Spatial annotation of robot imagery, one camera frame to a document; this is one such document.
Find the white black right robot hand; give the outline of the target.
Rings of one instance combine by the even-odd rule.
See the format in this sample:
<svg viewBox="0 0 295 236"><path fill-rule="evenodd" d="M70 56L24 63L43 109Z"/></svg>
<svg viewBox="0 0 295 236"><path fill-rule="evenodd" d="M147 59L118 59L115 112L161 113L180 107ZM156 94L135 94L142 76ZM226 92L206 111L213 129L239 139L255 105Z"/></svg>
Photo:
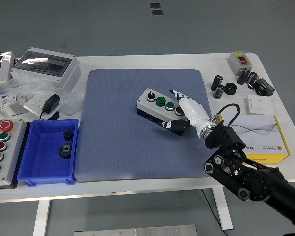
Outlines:
<svg viewBox="0 0 295 236"><path fill-rule="evenodd" d="M201 104L181 92L170 90L170 93L177 98L180 107L187 117L187 121L180 119L169 122L159 122L159 126L170 131L183 131L189 126L193 126L196 128L198 136L212 132L216 124L211 121Z"/></svg>

